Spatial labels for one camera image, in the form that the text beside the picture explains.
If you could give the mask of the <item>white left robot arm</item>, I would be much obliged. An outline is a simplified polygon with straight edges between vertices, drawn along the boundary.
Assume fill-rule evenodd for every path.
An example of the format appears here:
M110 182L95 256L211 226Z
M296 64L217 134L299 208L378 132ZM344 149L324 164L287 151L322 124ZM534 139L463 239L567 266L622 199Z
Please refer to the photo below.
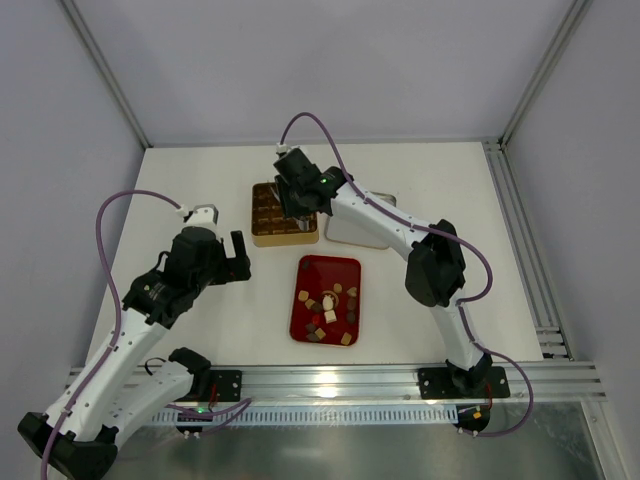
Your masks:
M116 322L100 350L45 412L28 412L18 432L42 460L68 479L101 479L118 451L148 419L169 404L207 396L211 362L181 347L150 378L122 391L143 357L210 286L247 281L250 259L242 232L235 254L205 227L185 227L156 266L137 277L116 309Z

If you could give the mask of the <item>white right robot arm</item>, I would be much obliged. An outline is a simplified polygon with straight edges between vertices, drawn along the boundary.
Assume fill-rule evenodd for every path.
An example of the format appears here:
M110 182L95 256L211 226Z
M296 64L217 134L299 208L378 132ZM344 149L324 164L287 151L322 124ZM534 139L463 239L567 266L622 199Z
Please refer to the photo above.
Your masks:
M446 220L421 225L382 201L346 172L343 164L322 172L299 147L276 146L276 198L287 218L323 213L351 223L391 247L406 261L405 289L432 312L446 350L454 387L464 396L481 392L492 366L491 354L478 345L466 305L486 296L493 285L491 267L477 248L458 237ZM474 295L464 293L462 250L476 255L487 283Z

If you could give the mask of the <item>metal tongs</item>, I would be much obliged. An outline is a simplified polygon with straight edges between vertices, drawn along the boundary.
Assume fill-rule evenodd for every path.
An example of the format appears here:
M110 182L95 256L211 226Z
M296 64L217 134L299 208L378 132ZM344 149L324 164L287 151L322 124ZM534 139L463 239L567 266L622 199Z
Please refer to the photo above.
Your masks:
M300 202L297 194L282 176L277 175L274 178L274 182L275 186L272 188L272 193L280 204L283 217L292 219L301 231L309 231L312 212Z

